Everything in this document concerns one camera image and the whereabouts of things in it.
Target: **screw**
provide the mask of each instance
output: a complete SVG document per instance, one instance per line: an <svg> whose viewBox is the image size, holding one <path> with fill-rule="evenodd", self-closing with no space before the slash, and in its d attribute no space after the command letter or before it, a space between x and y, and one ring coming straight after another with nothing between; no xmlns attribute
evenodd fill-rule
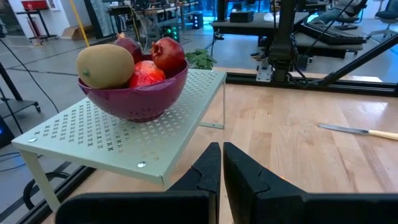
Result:
<svg viewBox="0 0 398 224"><path fill-rule="evenodd" d="M137 166L138 166L138 168L144 168L146 165L147 165L147 162L141 161L141 162L138 163Z"/></svg>
<svg viewBox="0 0 398 224"><path fill-rule="evenodd" d="M29 141L30 143L32 143L32 142L36 142L36 140L37 140L37 138L31 138L31 139L29 139L28 141Z"/></svg>

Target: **fruit stem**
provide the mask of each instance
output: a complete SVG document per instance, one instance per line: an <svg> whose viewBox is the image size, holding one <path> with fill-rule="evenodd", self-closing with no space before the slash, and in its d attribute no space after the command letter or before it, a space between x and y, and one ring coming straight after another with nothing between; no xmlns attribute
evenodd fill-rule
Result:
<svg viewBox="0 0 398 224"><path fill-rule="evenodd" d="M85 70L83 71L83 75L86 76L86 77L88 77L88 76L90 76L90 72L89 72L87 69L85 69Z"/></svg>

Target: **pomegranate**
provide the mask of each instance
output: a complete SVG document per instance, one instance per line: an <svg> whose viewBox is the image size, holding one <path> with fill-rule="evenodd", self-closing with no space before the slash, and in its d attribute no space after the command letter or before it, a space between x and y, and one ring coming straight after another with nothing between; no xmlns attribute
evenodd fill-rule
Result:
<svg viewBox="0 0 398 224"><path fill-rule="evenodd" d="M185 64L184 49L180 43L170 37L152 43L150 53L155 65L165 72L179 69Z"/></svg>
<svg viewBox="0 0 398 224"><path fill-rule="evenodd" d="M164 72L156 67L150 60L140 61L136 64L130 79L130 88L152 85L165 80Z"/></svg>
<svg viewBox="0 0 398 224"><path fill-rule="evenodd" d="M133 39L126 37L124 33L118 34L118 39L114 42L115 45L124 47L130 52L134 58L134 63L142 61L142 50L140 45Z"/></svg>

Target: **yellow pole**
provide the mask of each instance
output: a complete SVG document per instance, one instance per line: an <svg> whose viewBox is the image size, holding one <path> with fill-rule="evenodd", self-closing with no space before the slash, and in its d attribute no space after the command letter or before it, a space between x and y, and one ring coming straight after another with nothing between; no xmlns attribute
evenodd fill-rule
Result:
<svg viewBox="0 0 398 224"><path fill-rule="evenodd" d="M69 2L70 2L70 5L71 5L71 7L72 7L72 9L73 9L73 12L75 13L77 22L79 23L80 32L81 32L81 34L83 34L83 38L84 38L84 40L85 40L85 42L86 42L86 46L89 47L89 46L90 46L90 43L88 42L85 29L84 29L83 24L81 23L81 20L80 20L80 16L79 16L79 14L77 13L75 3L73 2L73 0L69 0Z"/></svg>

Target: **wooden knife handle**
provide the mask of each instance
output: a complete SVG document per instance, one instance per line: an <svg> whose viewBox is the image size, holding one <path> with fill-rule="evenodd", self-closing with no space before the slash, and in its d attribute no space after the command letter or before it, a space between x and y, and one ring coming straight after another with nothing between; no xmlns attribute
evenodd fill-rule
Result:
<svg viewBox="0 0 398 224"><path fill-rule="evenodd" d="M375 130L369 130L369 134L373 136L379 136L382 138L388 138L392 140L397 140L398 141L398 133L388 133L385 131L375 131Z"/></svg>

